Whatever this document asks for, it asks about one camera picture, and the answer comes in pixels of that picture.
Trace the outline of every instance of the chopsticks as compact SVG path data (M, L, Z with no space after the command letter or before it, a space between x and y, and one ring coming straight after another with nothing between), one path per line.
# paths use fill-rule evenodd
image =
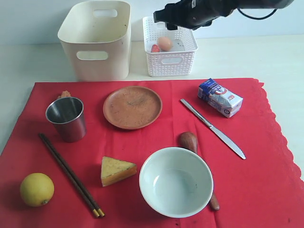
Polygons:
M85 188L83 183L80 181L80 179L76 176L76 174L72 171L72 169L69 167L67 162L61 157L60 153L57 152L53 144L50 142L50 140L42 133L38 134L41 138L42 142L46 145L46 147L49 149L51 154L54 156L60 167L63 169L65 174L68 176L68 178L72 181L75 188L78 190L82 198L87 203L88 207L92 211L92 213L97 218L102 218L105 216L103 211L100 209L100 206L95 202L92 195L88 192L88 190Z

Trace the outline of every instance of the egg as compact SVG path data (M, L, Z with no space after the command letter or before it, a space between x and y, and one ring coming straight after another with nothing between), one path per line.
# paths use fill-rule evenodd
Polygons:
M168 37L159 37L157 39L157 45L160 47L163 51L170 51L170 49L173 46L172 41Z

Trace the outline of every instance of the cable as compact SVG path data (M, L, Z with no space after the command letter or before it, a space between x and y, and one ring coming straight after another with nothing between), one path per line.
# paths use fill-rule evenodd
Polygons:
M238 9L238 11L240 12L240 14L242 14L243 16L245 16L247 18L250 18L253 20L264 20L264 19L267 19L267 18L271 17L272 15L274 15L274 13L277 11L277 9L274 9L271 13L269 13L268 15L266 15L262 18L255 18L255 17L249 16L249 15L245 14L243 11L241 11L240 9Z

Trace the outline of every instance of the white plastic bin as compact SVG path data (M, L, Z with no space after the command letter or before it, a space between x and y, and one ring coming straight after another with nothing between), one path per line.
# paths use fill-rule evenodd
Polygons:
M72 7L58 38L79 81L119 81L129 74L131 6L85 1Z
M152 77L189 75L198 49L192 30L178 27L178 30L169 31L165 23L155 23L153 17L145 17L142 22L149 75ZM157 39L162 36L169 37L173 41L172 49L168 52L151 53L152 45L156 44Z

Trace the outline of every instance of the yellow cheese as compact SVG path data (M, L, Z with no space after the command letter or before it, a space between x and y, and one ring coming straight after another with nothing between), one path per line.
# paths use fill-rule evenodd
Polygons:
M126 179L137 172L134 163L110 157L103 157L101 162L101 183L103 187Z

